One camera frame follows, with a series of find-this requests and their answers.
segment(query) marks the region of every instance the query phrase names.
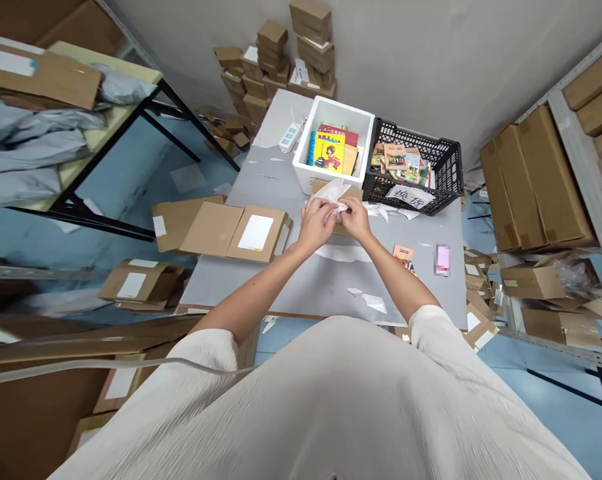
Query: floor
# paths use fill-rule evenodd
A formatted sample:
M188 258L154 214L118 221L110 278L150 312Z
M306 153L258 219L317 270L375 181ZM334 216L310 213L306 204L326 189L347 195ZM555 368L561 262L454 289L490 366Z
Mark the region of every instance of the floor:
M222 193L236 178L224 160L210 152L202 136L188 123L173 119L160 122L184 141L201 159L190 158L168 142L144 120L138 119L79 190L112 217L142 227L151 227L151 205L162 201ZM237 161L245 160L242 153ZM487 205L470 200L463 214L466 245L482 252L494 250L495 240L488 219L469 217L488 213ZM125 258L141 258L195 265L194 258L158 253L154 243L80 228L64 233L49 220L0 209L0 257L20 265L78 270L93 265L106 275ZM46 283L45 291L96 288L99 282ZM128 323L147 317L104 307L72 318L99 323ZM259 336L257 364L268 360L288 342L314 325L308 319L278 318ZM265 323L261 323L261 332ZM528 374L533 368L602 398L596 380L582 373L579 362L558 353L496 336L480 352L482 358L528 404L542 422L570 449L590 476L602 480L602 408Z

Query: black metal table frame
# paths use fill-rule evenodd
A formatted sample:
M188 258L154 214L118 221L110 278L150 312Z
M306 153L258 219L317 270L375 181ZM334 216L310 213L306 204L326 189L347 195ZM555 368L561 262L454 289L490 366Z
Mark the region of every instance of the black metal table frame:
M166 105L164 103L156 102L155 98L160 93L164 92L166 96L174 102L174 105L177 108L174 108L170 105ZM102 215L97 215L92 212L86 204L83 202L83 199L80 198L76 194L76 190L81 186L81 184L88 178L89 174L96 168L96 166L103 160L103 158L108 154L111 148L118 142L118 140L125 134L125 132L130 128L132 123L138 118L144 118L150 125L152 125L156 130L162 133L168 140L174 143L178 148L180 148L186 155L188 155L192 160L196 162L200 162L201 159L198 158L192 150L187 148L183 142L178 140L172 133L170 133L164 126L162 126L154 117L148 114L147 111L152 111L154 113L164 113L168 115L172 115L176 118L180 118L182 120L187 120L190 123L194 124L198 131L200 131L203 136L210 142L214 148L223 156L223 158L228 162L232 168L236 171L240 171L241 168L234 162L232 157L220 146L217 142L216 138L212 136L212 134L205 128L202 122L197 118L196 114L190 110L186 104L181 100L181 98L172 90L172 88L167 84L165 79L160 80L158 82L157 87L154 89L154 92L143 100L140 104L134 108L132 113L128 118L126 118L125 122L114 132L112 137L106 142L102 148L94 154L94 156L90 159L85 168L78 174L78 176L72 181L70 185L65 188L61 194L54 200L54 203L47 211L38 211L38 210L30 210L24 209L20 207L8 207L12 210L22 211L25 213L30 213L33 215L38 215L40 217L45 217L54 220L61 220L68 223L73 223L74 225L80 225L82 227L93 228L96 230L101 230L108 233L115 233L117 235L122 235L124 237L129 237L138 240L144 240L148 242L153 242L156 240L154 230L141 228L136 225L131 225L129 223L122 222L117 219L112 219L109 217L105 217Z

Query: black plastic basket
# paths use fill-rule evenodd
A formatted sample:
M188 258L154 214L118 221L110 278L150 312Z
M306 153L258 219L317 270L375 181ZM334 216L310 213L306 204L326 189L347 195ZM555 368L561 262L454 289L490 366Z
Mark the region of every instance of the black plastic basket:
M424 213L425 215L436 215L456 198L463 194L463 168L461 166L461 144L447 139L433 139L400 129L395 123L388 122L382 118L376 118L374 135L369 148L367 159L367 172L363 182L363 200L384 203L392 207L408 209ZM394 180L389 173L378 173L371 170L370 158L374 153L377 143L402 143L409 148L418 148L424 159L429 160L436 188L422 187L416 183ZM390 189L396 185L418 188L434 195L430 201L420 210L406 204L398 199L386 199Z

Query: desk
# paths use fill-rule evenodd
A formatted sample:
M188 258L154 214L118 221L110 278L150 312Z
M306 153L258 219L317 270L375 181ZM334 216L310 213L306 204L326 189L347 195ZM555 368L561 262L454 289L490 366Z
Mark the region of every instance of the desk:
M294 221L287 245L300 231L301 208L308 196L301 191L292 168L293 152L282 153L278 142L292 122L309 114L312 100L279 90L250 148L243 168L227 198L228 205L262 205L288 212ZM370 217L372 232L389 251L394 244L414 249L414 266L419 278L432 290L458 328L467 328L465 312L465 270L461 232L461 200L434 217L420 215L408 221L402 215ZM354 247L356 240L334 234L329 245ZM450 277L434 275L434 249L437 243L451 248ZM212 308L264 268L263 264L203 255L181 298L182 305ZM387 314L367 306L347 288L383 298ZM292 276L274 301L271 315L324 319L349 315L376 322L405 324L371 262L335 261L312 255Z
M131 237L144 241L154 241L155 234L152 230L130 225L116 219L110 219L101 215L96 215L87 206L83 200L76 194L76 189L84 182L89 174L96 168L99 162L106 156L110 149L116 144L121 136L132 125L138 117L143 117L156 130L161 132L166 138L172 141L192 160L200 162L201 160L183 144L178 138L172 135L156 119L154 119L147 110L157 113L168 113L172 116L188 120L210 141L223 158L239 171L240 167L223 150L212 134L198 120L196 115L190 111L178 95L172 90L159 71L142 67L118 58L103 55L92 50L87 50L66 42L56 42L48 50L60 55L67 55L75 58L82 63L102 63L114 67L120 72L132 77L140 78L148 83L152 83L157 88L152 94L144 99L138 105L116 105L104 112L107 121L107 128L103 130L85 130L83 134L92 148L93 155L72 162L66 162L58 166L59 176L61 178L62 192L56 197L50 197L44 200L30 201L26 203L14 204L14 210L32 213L46 218L62 220L68 223L74 223L84 227L90 227L110 233L116 233L125 237ZM155 101L159 92L164 92L166 96L178 108L171 107L164 103Z

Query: white dress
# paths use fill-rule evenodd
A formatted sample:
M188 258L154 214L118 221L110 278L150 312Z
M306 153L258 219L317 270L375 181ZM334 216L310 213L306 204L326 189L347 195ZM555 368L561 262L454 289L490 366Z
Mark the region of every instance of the white dress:
M589 478L442 309L410 326L332 317L238 383L162 365L50 478ZM236 349L203 330L169 356L229 371Z

